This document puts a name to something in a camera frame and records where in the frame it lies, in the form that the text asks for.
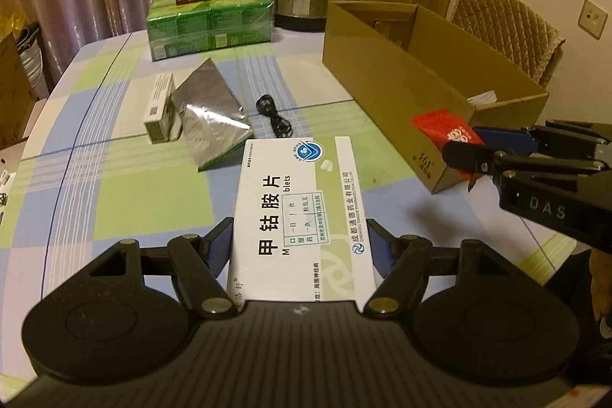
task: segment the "electrical outlet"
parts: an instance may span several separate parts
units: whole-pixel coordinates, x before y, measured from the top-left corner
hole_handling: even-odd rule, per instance
[[[595,6],[591,1],[584,0],[582,12],[580,13],[580,18],[578,18],[578,26],[582,27],[599,40],[602,36],[602,31],[604,31],[604,25],[607,19],[608,13],[600,7]]]

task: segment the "table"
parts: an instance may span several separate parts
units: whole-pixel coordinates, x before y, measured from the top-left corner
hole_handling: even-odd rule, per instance
[[[246,107],[256,137],[273,137],[255,110],[265,93],[295,137],[350,136],[366,215],[391,233],[438,246],[481,239],[541,282],[561,266],[575,242],[501,211],[487,179],[470,194],[465,184],[429,194],[322,65],[322,46],[322,34],[276,30],[271,43],[152,63],[139,31],[79,51],[30,135],[0,225],[1,374],[33,378],[20,340],[23,318],[118,239],[164,245],[187,232],[206,234],[233,215],[242,152],[198,173],[183,138],[151,145],[142,124],[155,75],[172,71],[179,85],[207,57]],[[168,277],[146,283],[173,294]],[[433,278],[428,293],[452,284]]]

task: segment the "red snack bag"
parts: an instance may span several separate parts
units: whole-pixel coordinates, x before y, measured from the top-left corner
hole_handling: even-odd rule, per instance
[[[482,139],[462,118],[451,115],[447,109],[440,109],[412,119],[412,124],[421,130],[442,151],[449,140],[482,144]],[[466,180],[472,180],[472,173],[460,172]]]

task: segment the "qr code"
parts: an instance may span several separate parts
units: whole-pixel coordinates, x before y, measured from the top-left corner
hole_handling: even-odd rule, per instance
[[[164,59],[166,57],[166,48],[163,46],[153,48],[153,55],[155,59]]]
[[[226,47],[228,45],[228,35],[226,33],[215,35],[215,44],[217,47]]]

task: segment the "quilted chair cover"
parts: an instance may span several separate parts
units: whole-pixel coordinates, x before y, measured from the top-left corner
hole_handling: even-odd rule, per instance
[[[457,0],[451,22],[488,43],[546,86],[565,42],[555,27],[518,0]]]

